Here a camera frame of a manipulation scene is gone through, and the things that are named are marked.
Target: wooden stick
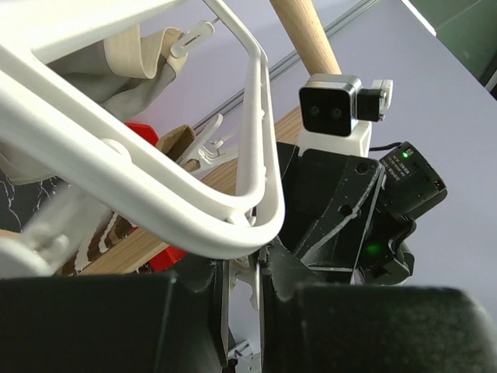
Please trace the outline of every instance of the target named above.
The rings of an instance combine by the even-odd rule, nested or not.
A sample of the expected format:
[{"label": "wooden stick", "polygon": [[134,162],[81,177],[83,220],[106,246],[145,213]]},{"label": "wooden stick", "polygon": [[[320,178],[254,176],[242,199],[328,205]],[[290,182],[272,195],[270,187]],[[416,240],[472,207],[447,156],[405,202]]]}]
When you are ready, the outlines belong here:
[{"label": "wooden stick", "polygon": [[269,2],[310,75],[342,74],[312,0]]}]

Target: wooden board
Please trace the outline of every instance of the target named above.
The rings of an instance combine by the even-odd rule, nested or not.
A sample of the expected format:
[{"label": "wooden board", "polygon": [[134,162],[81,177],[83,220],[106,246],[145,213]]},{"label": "wooden board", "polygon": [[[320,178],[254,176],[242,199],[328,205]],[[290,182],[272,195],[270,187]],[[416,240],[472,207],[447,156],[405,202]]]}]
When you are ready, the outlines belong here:
[{"label": "wooden board", "polygon": [[[281,142],[295,144],[301,127],[301,110],[300,107],[297,107],[276,123],[276,139]],[[234,194],[235,180],[236,161],[232,161],[217,167],[202,181],[222,193]],[[130,273],[147,263],[167,246],[168,244],[162,242],[151,233],[139,228],[87,266],[82,273]]]}]

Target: white plastic clip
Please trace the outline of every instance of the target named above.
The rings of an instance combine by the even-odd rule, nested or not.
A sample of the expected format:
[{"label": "white plastic clip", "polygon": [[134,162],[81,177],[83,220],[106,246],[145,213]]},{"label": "white plastic clip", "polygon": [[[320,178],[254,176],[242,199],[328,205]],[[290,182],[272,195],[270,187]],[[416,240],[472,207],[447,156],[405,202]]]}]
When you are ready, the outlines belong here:
[{"label": "white plastic clip", "polygon": [[181,166],[184,166],[190,159],[199,161],[200,167],[191,172],[193,175],[237,158],[238,150],[235,146],[224,150],[221,147],[229,138],[235,136],[238,129],[218,140],[210,140],[222,122],[223,116],[220,114],[212,118],[195,141],[179,157],[178,163]]},{"label": "white plastic clip", "polygon": [[214,35],[214,21],[200,21],[191,30],[182,35],[178,41],[171,46],[171,54],[180,58],[188,54],[193,48],[203,43],[206,39]]}]

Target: red plastic piece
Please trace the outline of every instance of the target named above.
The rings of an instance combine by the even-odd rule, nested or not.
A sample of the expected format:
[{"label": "red plastic piece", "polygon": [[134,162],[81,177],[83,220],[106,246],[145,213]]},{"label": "red plastic piece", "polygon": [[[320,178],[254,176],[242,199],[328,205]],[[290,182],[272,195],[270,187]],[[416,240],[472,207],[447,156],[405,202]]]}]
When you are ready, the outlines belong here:
[{"label": "red plastic piece", "polygon": [[152,128],[148,124],[126,122],[126,125],[131,128],[136,134],[140,135],[141,138],[147,140],[150,144],[154,146],[157,144],[159,137],[154,128]]},{"label": "red plastic piece", "polygon": [[[157,144],[159,136],[155,132],[154,128],[152,128],[152,126],[134,122],[126,122],[126,125],[150,144],[154,146]],[[150,267],[152,267],[155,272],[161,272],[174,266],[185,255],[186,252],[174,246],[168,246],[165,250],[150,259],[148,264],[150,264]]]},{"label": "red plastic piece", "polygon": [[160,254],[154,256],[148,264],[152,267],[152,270],[155,272],[161,272],[163,270],[167,270],[171,268],[176,263],[178,263],[184,256],[186,252],[174,247],[168,246],[164,251]]}]

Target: black plastic part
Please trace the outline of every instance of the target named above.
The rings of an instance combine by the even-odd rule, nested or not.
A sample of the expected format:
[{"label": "black plastic part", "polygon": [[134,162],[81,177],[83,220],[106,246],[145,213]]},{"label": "black plastic part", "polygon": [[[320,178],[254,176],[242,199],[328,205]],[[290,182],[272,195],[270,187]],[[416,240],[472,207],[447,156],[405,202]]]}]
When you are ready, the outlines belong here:
[{"label": "black plastic part", "polygon": [[342,89],[304,87],[299,91],[304,128],[318,134],[346,137],[352,132],[350,94]]},{"label": "black plastic part", "polygon": [[361,89],[357,93],[357,119],[378,122],[381,116],[381,89]]},{"label": "black plastic part", "polygon": [[0,371],[221,372],[228,262],[160,274],[0,281]]},{"label": "black plastic part", "polygon": [[326,284],[278,245],[260,265],[264,373],[497,371],[495,327],[461,291]]},{"label": "black plastic part", "polygon": [[383,180],[378,161],[277,144],[287,213],[281,242],[307,266],[348,284]]},{"label": "black plastic part", "polygon": [[381,164],[386,169],[387,180],[378,202],[394,216],[415,220],[447,196],[440,175],[408,142],[385,155]]}]

